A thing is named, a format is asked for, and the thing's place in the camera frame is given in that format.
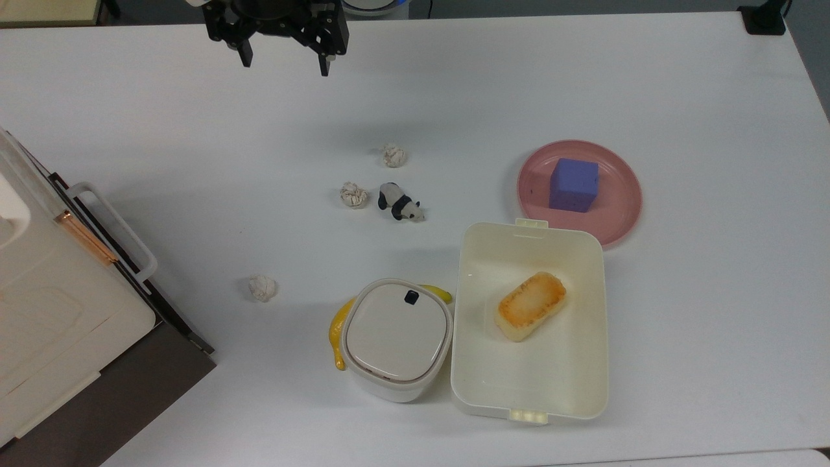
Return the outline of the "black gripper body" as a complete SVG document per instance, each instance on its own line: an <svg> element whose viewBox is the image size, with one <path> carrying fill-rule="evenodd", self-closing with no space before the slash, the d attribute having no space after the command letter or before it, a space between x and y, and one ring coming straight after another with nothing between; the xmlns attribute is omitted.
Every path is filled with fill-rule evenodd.
<svg viewBox="0 0 830 467"><path fill-rule="evenodd" d="M207 34L236 51L255 34L292 38L317 55L343 56L349 44L340 1L202 1Z"/></svg>

